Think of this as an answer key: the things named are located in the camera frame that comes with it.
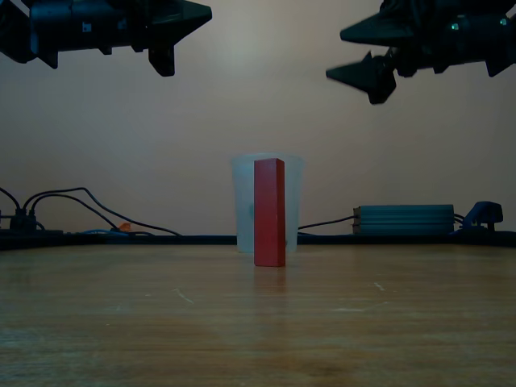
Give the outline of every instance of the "translucent cup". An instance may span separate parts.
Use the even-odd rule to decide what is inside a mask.
[[[285,162],[285,234],[287,252],[298,248],[299,202],[301,200],[301,157],[281,153],[238,156],[231,161],[235,187],[236,235],[240,252],[254,252],[255,244],[255,161],[280,159]]]

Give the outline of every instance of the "cable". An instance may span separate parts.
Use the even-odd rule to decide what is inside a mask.
[[[26,209],[28,207],[28,205],[30,204],[31,200],[32,199],[35,199],[39,196],[42,196],[42,195],[47,195],[47,194],[63,194],[65,192],[75,192],[75,191],[84,191],[88,194],[88,196],[100,207],[102,208],[104,211],[107,211],[109,212],[110,214],[114,215],[114,216],[118,216],[119,218],[123,219],[123,220],[126,220],[130,223],[134,223],[138,226],[141,226],[141,227],[146,227],[146,228],[151,228],[153,230],[158,230],[158,231],[164,231],[164,232],[168,232],[170,234],[174,234],[175,236],[181,236],[181,234],[179,234],[178,232],[175,232],[173,230],[169,230],[168,228],[163,228],[163,227],[156,227],[156,226],[151,226],[150,224],[146,224],[146,223],[141,223],[141,222],[136,222],[135,220],[131,219],[131,218],[128,218],[127,216],[123,216],[121,214],[119,214],[118,212],[114,212],[113,210],[110,210],[109,208],[107,208],[106,206],[104,206],[102,203],[100,203],[99,200],[97,200],[97,198],[92,195],[92,193],[85,187],[78,187],[78,188],[71,188],[71,189],[56,189],[56,190],[53,190],[53,191],[45,191],[45,192],[40,192],[36,195],[32,195],[30,198],[27,199],[27,201],[25,202],[25,204],[23,205],[23,208]],[[34,210],[34,207],[35,207],[35,204],[37,203],[37,200],[36,202],[32,205],[32,209]]]
[[[40,200],[43,200],[45,198],[67,198],[67,199],[70,199],[70,200],[74,200],[75,202],[77,203],[80,203],[82,204],[84,207],[86,207],[88,210],[94,212],[95,214],[97,214],[98,216],[100,216],[102,219],[104,219],[107,223],[109,223],[110,226],[112,226],[114,229],[117,229],[118,230],[118,227],[116,227],[116,225],[111,222],[108,218],[106,218],[104,215],[102,215],[100,212],[98,212],[97,210],[95,210],[93,207],[90,207],[88,206],[86,203],[84,203],[82,200],[80,199],[77,199],[77,198],[74,198],[73,196],[69,196],[69,195],[61,195],[61,194],[58,194],[58,193],[50,193],[48,195],[43,195],[43,196],[40,196],[39,198],[37,198],[34,202],[34,204],[32,205],[32,208],[31,208],[31,211],[34,211],[35,210],[35,207],[36,205],[38,204],[38,202],[40,202]]]
[[[0,219],[13,219],[13,218],[16,218],[14,215],[3,215],[3,216],[0,216]],[[43,226],[43,224],[41,224],[40,222],[35,222],[36,226],[39,226],[41,231],[45,231],[45,227]]]
[[[3,194],[5,194],[10,200],[12,200],[14,203],[15,203],[15,206],[16,206],[16,210],[19,210],[19,203],[18,201],[16,200],[16,198],[11,195],[10,193],[8,193],[5,189],[1,188],[0,187],[0,192],[2,192]]]
[[[306,226],[301,226],[298,228],[298,230],[304,230],[306,228],[312,228],[312,227],[319,227],[319,226],[326,226],[327,224],[334,224],[334,223],[341,223],[346,222],[347,220],[354,219],[356,216],[348,216],[347,218],[342,218],[338,220],[332,220],[330,222],[322,222],[322,223],[315,223],[315,224],[308,224]]]

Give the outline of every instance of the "wood grain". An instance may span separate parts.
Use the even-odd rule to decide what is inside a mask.
[[[0,254],[0,385],[516,385],[516,250]]]

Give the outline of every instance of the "red block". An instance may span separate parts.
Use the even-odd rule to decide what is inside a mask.
[[[255,265],[285,266],[285,163],[255,161]]]

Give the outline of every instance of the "wall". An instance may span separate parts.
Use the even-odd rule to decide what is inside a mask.
[[[369,50],[339,31],[379,1],[203,3],[214,19],[177,45],[173,78],[125,48],[63,53],[56,71],[2,56],[1,186],[25,198],[85,185],[145,222],[234,233],[229,160],[270,150],[306,160],[303,223],[361,204],[453,203],[466,214],[491,200],[504,206],[503,228],[516,229],[515,69],[494,79],[482,64],[423,71],[370,106],[325,70]],[[74,202],[47,200],[38,213],[47,227],[104,227]]]

